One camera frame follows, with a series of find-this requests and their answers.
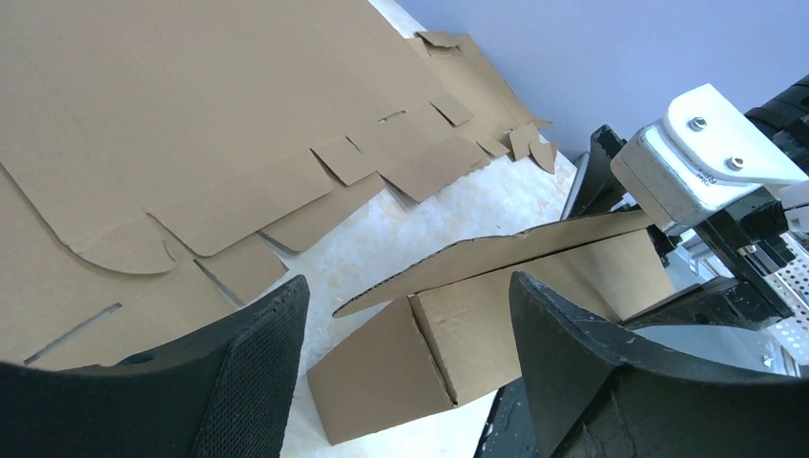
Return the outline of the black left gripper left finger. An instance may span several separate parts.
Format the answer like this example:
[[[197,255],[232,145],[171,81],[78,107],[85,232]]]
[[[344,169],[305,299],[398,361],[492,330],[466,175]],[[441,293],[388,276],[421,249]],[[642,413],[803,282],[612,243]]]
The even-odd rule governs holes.
[[[1,366],[5,457],[277,457],[310,299],[296,276],[112,366]]]

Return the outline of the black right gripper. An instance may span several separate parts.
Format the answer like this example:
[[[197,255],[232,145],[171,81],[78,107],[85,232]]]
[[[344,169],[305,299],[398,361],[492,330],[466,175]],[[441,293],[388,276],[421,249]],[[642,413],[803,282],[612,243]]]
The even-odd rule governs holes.
[[[742,113],[808,175],[806,80]],[[590,142],[590,150],[577,165],[562,219],[609,213],[626,194],[611,163],[627,140],[604,124],[591,134]],[[802,233],[787,229],[785,219],[777,214],[774,193],[760,188],[690,230],[727,267],[730,277],[707,281],[695,291],[665,302],[641,315],[639,324],[715,323],[760,330],[793,315],[764,279],[793,259],[784,236]]]

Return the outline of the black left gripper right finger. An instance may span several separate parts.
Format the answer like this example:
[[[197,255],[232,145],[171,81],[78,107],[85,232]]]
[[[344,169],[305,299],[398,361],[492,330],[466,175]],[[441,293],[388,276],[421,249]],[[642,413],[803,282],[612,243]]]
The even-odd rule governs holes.
[[[808,383],[682,353],[512,274],[508,303],[543,457],[804,457]]]

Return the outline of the brown cardboard box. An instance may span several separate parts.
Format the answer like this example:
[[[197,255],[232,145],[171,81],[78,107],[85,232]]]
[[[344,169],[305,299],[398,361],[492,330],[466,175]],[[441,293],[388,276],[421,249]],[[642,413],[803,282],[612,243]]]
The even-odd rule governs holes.
[[[508,305],[526,272],[613,322],[674,292],[639,210],[453,243],[336,311],[377,313],[307,373],[333,445],[464,406],[520,374]]]

